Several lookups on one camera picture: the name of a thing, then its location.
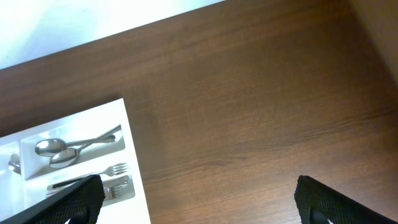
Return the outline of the steel fork horizontal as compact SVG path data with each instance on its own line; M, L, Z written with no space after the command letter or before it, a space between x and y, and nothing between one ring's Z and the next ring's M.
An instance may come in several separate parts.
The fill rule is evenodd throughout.
M72 184L72 183L77 182L77 181L79 181L81 179L84 179L86 176L89 176L89 175L102 175L102 174L104 174L104 175L107 175L108 177L116 176L116 175L125 173L128 170L128 168L129 168L129 165L127 163L115 164L113 166L109 166L108 168L106 168L105 170L102 170L102 171L92 172L92 173L85 174L85 175L82 175L82 176L79 176L79 177L75 177L74 179L65 180L63 182L59 182L59 183L56 183L56 184L49 185L47 187L47 190L53 190L53 189L56 189L56 188L59 188L59 187L63 187L63 186Z

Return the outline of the steel fork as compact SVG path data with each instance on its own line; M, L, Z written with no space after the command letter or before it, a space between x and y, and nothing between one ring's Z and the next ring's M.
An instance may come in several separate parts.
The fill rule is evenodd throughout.
M122 196L124 196L126 194L125 193L125 188L126 187L127 187L127 184L125 184L125 185L114 185L114 186L111 186L111 187L105 187L104 188L104 194L105 194L104 201L121 198Z

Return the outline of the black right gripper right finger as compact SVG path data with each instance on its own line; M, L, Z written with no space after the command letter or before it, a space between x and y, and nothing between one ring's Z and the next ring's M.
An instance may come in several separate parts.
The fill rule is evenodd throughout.
M397 224L307 175L298 177L294 199L302 224Z

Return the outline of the steel fork slanted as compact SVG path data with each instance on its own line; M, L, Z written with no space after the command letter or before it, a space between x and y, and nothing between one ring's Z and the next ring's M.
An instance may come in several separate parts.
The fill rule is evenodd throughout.
M103 184L103 187L105 188L105 187L111 187L111 186L114 186L114 185L125 185L125 184L127 184L127 186L128 186L131 182L132 182L131 178L128 175L124 175L124 176L118 177L116 179L106 180L106 181L102 182L102 184ZM69 187L71 185L72 184L69 184L69 185L66 185L66 186L63 186L63 187L59 187L59 188L56 188L56 189L53 189L53 190L48 190L46 195L45 195L45 197L48 198L48 197L50 197L52 195L55 195L59 191L65 189L65 188L67 188L67 187Z

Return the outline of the small steel teaspoon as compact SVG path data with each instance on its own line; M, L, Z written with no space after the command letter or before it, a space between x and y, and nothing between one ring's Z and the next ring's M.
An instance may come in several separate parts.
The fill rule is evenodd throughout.
M21 175L21 162L18 154L12 154L8 162L9 170Z

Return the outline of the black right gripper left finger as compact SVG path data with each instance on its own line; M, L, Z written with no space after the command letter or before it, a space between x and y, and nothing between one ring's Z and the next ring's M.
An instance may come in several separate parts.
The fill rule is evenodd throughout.
M89 175L1 224L96 224L105 199L99 175Z

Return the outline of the steel tablespoon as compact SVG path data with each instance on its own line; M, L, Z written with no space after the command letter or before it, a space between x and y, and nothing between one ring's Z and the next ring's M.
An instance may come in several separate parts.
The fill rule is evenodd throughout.
M97 138L94 138L92 140L89 140L86 144L80 146L78 149L68 147L65 150L59 152L55 156L53 156L50 161L49 161L49 166L52 168L56 169L61 169L66 166L71 165L73 162L76 161L78 156L80 155L80 152L91 146L94 143L97 143L98 141L102 141L103 139L107 138L108 136L120 131L122 129L121 125L119 124L115 128L107 131L106 133L98 136Z
M97 143L94 143L94 144L113 143L113 142L115 142L115 139L116 139L116 137L112 134L112 135L108 136L107 138L103 139L102 141L98 141ZM59 138L45 139L45 140L38 142L35 145L35 153L37 155L43 156L43 157L50 157L50 156L53 157L68 147L78 149L80 146L86 144L89 140L92 140L92 139L66 143L64 140L59 139Z

